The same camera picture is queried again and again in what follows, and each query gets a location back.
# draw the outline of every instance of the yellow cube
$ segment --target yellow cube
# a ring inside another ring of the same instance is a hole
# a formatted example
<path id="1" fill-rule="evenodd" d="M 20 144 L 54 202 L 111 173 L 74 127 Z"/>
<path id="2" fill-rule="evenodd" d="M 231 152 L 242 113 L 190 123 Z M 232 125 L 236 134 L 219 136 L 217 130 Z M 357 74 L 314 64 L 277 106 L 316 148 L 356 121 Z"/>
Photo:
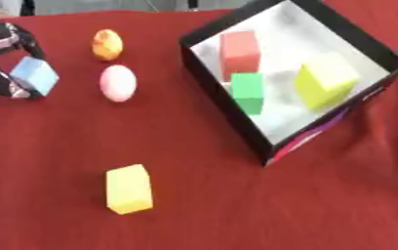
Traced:
<path id="1" fill-rule="evenodd" d="M 149 174 L 140 164 L 106 172 L 106 203 L 124 215 L 152 208 Z"/>
<path id="2" fill-rule="evenodd" d="M 337 104 L 351 91 L 360 76 L 339 53 L 320 55 L 302 65 L 296 89 L 309 109 Z"/>

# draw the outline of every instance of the red cube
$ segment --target red cube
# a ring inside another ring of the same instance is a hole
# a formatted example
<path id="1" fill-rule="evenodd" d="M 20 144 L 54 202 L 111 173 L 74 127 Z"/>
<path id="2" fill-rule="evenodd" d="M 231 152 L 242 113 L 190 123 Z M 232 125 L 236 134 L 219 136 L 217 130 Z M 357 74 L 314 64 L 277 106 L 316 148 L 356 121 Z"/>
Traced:
<path id="1" fill-rule="evenodd" d="M 233 73 L 259 71 L 259 43 L 253 31 L 237 31 L 220 36 L 220 65 L 223 80 Z"/>

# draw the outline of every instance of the small ball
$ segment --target small ball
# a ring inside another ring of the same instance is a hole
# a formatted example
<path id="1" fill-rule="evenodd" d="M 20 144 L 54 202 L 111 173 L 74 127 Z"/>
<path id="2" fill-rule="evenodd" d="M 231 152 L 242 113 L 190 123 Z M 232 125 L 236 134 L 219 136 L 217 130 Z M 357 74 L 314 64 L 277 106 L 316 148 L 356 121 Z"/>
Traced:
<path id="1" fill-rule="evenodd" d="M 111 29 L 99 31 L 93 39 L 93 53 L 102 61 L 112 61 L 123 51 L 122 38 Z"/>
<path id="2" fill-rule="evenodd" d="M 103 71 L 100 77 L 100 89 L 113 102 L 124 102 L 137 88 L 137 78 L 124 65 L 113 65 Z"/>

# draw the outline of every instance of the red fabric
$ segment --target red fabric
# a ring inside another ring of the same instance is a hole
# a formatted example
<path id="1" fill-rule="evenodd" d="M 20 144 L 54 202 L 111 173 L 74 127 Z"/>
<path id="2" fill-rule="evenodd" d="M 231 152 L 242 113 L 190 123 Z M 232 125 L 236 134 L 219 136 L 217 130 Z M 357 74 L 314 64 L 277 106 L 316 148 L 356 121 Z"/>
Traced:
<path id="1" fill-rule="evenodd" d="M 330 2 L 398 51 L 398 0 Z M 16 21 L 61 80 L 41 102 L 0 98 L 0 250 L 398 250 L 398 80 L 261 169 L 180 61 L 178 38 L 222 14 Z M 91 39 L 102 28 L 124 37 L 116 63 L 139 79 L 124 104 L 98 89 L 109 63 Z M 155 208 L 118 216 L 104 205 L 104 171 L 134 163 L 151 174 Z"/>

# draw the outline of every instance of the foam cube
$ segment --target foam cube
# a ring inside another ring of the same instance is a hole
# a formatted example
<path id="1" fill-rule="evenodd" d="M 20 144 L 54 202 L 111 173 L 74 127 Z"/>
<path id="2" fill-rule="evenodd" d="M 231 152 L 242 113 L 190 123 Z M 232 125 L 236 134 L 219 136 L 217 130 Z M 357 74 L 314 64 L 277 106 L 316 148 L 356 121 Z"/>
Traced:
<path id="1" fill-rule="evenodd" d="M 147 171 L 140 164 L 106 173 L 106 204 L 124 215 L 152 208 L 152 191 Z"/>
<path id="2" fill-rule="evenodd" d="M 46 97 L 60 79 L 45 61 L 24 57 L 11 76 L 34 94 Z"/>
<path id="3" fill-rule="evenodd" d="M 247 114 L 260 114 L 264 103 L 262 75 L 235 73 L 231 77 L 230 93 Z"/>
<path id="4" fill-rule="evenodd" d="M 304 63 L 296 89 L 309 109 L 342 101 L 359 80 L 358 72 L 339 53 L 322 54 Z"/>
<path id="5" fill-rule="evenodd" d="M 259 71 L 259 43 L 253 31 L 224 33 L 220 37 L 220 67 L 223 80 L 232 73 Z"/>

